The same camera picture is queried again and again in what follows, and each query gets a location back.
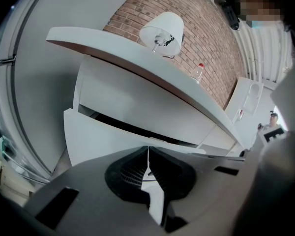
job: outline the metal hinge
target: metal hinge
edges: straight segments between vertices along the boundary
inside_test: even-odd
[[[16,55],[14,54],[12,58],[8,58],[8,59],[0,59],[0,65],[3,64],[8,64],[8,63],[13,63],[16,59]]]

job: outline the white cable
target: white cable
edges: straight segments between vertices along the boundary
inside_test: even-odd
[[[255,143],[255,141],[256,141],[256,139],[257,139],[257,134],[258,134],[258,132],[259,132],[259,130],[254,134],[254,136],[252,137],[252,139],[251,139],[251,146],[250,147],[252,147],[253,146],[253,143],[252,143],[252,141],[254,140],[254,143]]]
[[[46,181],[47,183],[50,183],[50,181],[44,177],[41,177],[40,175],[34,173],[33,171],[29,170],[29,169],[26,169],[24,166],[22,166],[21,164],[19,164],[18,162],[16,162],[11,156],[9,156],[5,151],[2,151],[2,153],[7,157],[9,158],[9,160],[11,160],[13,163],[15,163],[17,166],[19,166],[20,168],[22,168],[23,170],[25,170],[26,172],[32,174],[33,176],[41,179],[41,180],[44,180]]]

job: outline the brick wall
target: brick wall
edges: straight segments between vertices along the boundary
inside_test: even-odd
[[[165,11],[183,19],[185,34],[180,54],[167,60],[188,75],[205,64],[201,86],[225,109],[244,70],[231,29],[209,0],[127,0],[104,30],[144,45],[140,28]]]

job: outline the black slot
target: black slot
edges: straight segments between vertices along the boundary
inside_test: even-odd
[[[156,134],[154,132],[142,129],[142,128],[138,128],[135,127],[131,124],[125,123],[123,121],[120,120],[116,120],[114,118],[111,118],[109,116],[103,115],[103,114],[99,114],[96,116],[96,118],[94,118],[97,121],[100,121],[102,123],[105,123],[107,125],[113,126],[115,128],[119,128],[122,129],[124,131],[128,131],[140,136],[145,136],[145,137],[153,137],[162,141],[165,141],[167,143],[171,143],[171,144],[176,144],[176,145],[182,145],[182,146],[186,146],[186,147],[192,147],[192,148],[196,148],[197,145],[196,144],[191,144],[191,143],[186,143],[180,140],[176,140],[167,136],[163,136],[163,135],[159,135]]]
[[[49,227],[55,229],[72,202],[78,195],[79,191],[64,188],[52,199],[36,216],[36,219]]]
[[[218,166],[214,169],[215,171],[223,172],[225,174],[233,175],[236,176],[238,174],[239,170],[231,169],[231,168],[226,168],[223,166]]]
[[[264,134],[264,137],[265,137],[266,141],[269,143],[271,137],[273,137],[274,139],[276,139],[278,135],[282,135],[282,134],[284,134],[283,129],[282,128],[278,128],[276,130],[273,130],[272,132],[269,132],[267,134]]]

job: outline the gray surface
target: gray surface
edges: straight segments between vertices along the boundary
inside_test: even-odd
[[[49,171],[65,149],[63,111],[72,107],[82,59],[45,41],[51,27],[103,29],[125,0],[39,0],[28,18],[15,62],[18,113],[31,146]]]
[[[295,65],[271,95],[289,131],[295,132]]]
[[[55,178],[59,177],[61,174],[63,174],[64,172],[66,172],[68,169],[70,169],[72,167],[71,161],[70,161],[70,157],[68,154],[68,150],[66,149],[59,161],[58,164],[55,167],[54,172],[52,173],[51,177],[50,177],[50,181],[54,180]]]
[[[175,215],[191,222],[210,208],[223,196],[236,176],[215,171],[218,166],[240,170],[244,162],[229,158],[210,158],[208,155],[182,154],[176,151],[159,148],[161,151],[186,162],[196,170],[197,181],[189,194],[180,200],[171,201]]]
[[[223,149],[205,144],[202,144],[199,148],[205,150],[207,155],[226,156],[230,152],[229,149]]]
[[[138,148],[83,162],[40,189],[25,209],[36,216],[43,207],[66,186],[79,190],[63,219],[56,227],[60,235],[165,235],[143,204],[126,202],[107,186],[104,174],[114,161]]]

